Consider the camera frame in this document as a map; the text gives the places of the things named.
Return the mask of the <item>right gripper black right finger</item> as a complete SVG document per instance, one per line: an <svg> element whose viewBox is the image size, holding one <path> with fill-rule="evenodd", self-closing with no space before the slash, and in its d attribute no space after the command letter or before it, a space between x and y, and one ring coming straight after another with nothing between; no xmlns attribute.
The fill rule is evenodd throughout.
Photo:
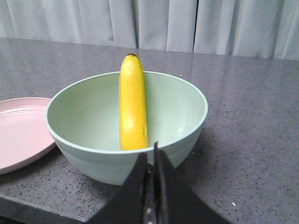
<svg viewBox="0 0 299 224"><path fill-rule="evenodd" d="M154 184L158 224L228 224L180 179L166 153L154 143Z"/></svg>

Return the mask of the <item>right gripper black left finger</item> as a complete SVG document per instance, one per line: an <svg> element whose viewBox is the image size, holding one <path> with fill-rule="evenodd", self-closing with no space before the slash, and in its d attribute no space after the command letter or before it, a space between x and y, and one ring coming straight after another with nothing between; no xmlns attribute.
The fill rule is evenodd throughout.
<svg viewBox="0 0 299 224"><path fill-rule="evenodd" d="M147 155L141 153L124 184L89 224L141 224Z"/></svg>

